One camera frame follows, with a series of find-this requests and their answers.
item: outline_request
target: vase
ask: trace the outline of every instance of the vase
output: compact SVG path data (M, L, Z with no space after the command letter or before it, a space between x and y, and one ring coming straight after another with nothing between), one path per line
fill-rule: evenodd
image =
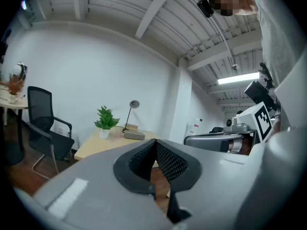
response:
M8 102L10 104L15 104L17 102L17 95L9 94Z
M110 129L103 129L103 128L99 129L99 137L101 139L107 139L107 137L109 136L109 133L110 133Z

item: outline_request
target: potted plant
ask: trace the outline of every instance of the potted plant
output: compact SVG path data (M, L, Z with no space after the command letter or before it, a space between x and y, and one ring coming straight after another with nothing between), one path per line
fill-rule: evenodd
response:
M7 83L7 87L9 89L9 103L15 104L18 101L17 94L21 92L24 87L24 81L19 79L19 76L10 77L10 81Z
M99 137L106 139L110 133L110 129L118 124L119 118L113 118L112 111L107 109L106 106L101 107L101 110L98 109L98 112L100 118L94 123L99 128Z

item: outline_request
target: round table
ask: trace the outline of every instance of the round table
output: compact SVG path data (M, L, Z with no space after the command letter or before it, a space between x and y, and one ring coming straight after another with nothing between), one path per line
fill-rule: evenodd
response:
M7 90L0 90L0 135L1 144L4 144L4 158L6 165L14 165L19 163L24 158L24 146L23 146L23 134L22 134L22 115L23 109L28 108L27 98L18 98L16 104L10 104L7 100L9 98L9 92ZM4 130L3 130L3 108L17 109L17 132L18 132L18 143L17 142L5 142Z

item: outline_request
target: wooden desk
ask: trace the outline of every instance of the wooden desk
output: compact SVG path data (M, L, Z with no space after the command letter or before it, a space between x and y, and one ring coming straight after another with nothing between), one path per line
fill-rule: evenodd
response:
M23 109L28 108L28 100L24 98L19 98L16 104L10 104L7 100L9 99L9 92L7 90L0 90L0 135L1 135L1 143L5 144L5 157L7 165L14 165L19 163L24 158L24 146L23 146L23 136L21 129L21 121L23 115ZM18 143L15 142L7 142L4 143L4 131L3 131L3 108L17 109L17 131L18 131Z
M75 159L81 160L98 152L118 148L134 142L139 142L139 140L124 138L122 130L123 128L114 127L110 130L110 134L107 139L101 139L99 137L99 130L96 129L92 136L90 136L78 149L75 154ZM139 132L142 132L145 135L145 140L160 139L155 133L151 131L139 130Z

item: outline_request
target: ceiling light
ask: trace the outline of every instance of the ceiling light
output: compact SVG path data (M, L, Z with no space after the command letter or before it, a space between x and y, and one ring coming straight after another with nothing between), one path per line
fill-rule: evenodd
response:
M259 79L259 78L260 78L260 73L255 72L250 74L238 75L230 78L218 79L218 82L219 84L224 84L224 83L240 82L240 81Z
M22 7L24 10L27 9L27 6L26 6L26 4L25 4L25 0L23 0L23 1L21 2L21 7Z

